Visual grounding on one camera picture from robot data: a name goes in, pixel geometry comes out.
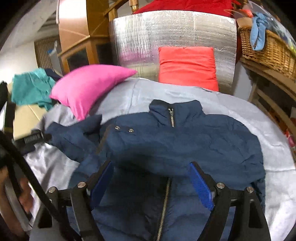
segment metal bolt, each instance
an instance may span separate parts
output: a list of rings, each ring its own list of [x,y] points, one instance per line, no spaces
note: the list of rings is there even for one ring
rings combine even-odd
[[[56,190],[55,187],[51,187],[51,188],[48,189],[48,192],[53,193],[55,190]]]
[[[247,187],[247,191],[248,191],[249,193],[252,193],[252,192],[254,191],[254,188],[252,188],[252,187]]]
[[[223,189],[224,187],[224,183],[217,183],[217,188]]]
[[[85,182],[80,182],[78,183],[77,185],[79,188],[84,188],[86,186],[86,183]]]

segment wicker basket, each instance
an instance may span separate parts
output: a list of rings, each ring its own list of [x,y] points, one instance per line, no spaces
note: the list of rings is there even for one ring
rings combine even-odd
[[[296,79],[296,56],[286,43],[275,33],[266,30],[262,51],[255,51],[250,44],[251,26],[238,28],[242,41],[242,56],[274,69],[288,78]]]

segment hand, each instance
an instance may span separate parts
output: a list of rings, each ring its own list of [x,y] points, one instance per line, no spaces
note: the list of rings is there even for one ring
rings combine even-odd
[[[6,178],[8,178],[8,170],[6,167],[3,167],[2,169],[0,169],[0,212],[11,232],[19,237],[22,237],[25,234],[25,232],[23,231],[13,210],[11,209],[11,206],[6,197],[4,189],[4,183]],[[23,189],[23,192],[19,197],[19,201],[23,206],[24,210],[28,213],[33,206],[33,197],[30,193],[31,188],[29,187],[28,180],[26,178],[22,178],[20,180],[20,185]]]

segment jacket collar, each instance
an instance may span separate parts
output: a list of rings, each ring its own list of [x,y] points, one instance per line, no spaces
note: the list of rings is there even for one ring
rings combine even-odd
[[[199,101],[193,100],[184,103],[170,104],[162,100],[153,100],[149,105],[150,113],[161,125],[170,126],[170,111],[173,109],[175,127],[194,122],[195,119],[205,116]]]

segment zipper pull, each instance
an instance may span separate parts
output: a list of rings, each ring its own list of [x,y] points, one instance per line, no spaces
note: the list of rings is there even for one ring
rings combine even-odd
[[[174,116],[174,109],[168,109],[170,111],[170,116]]]

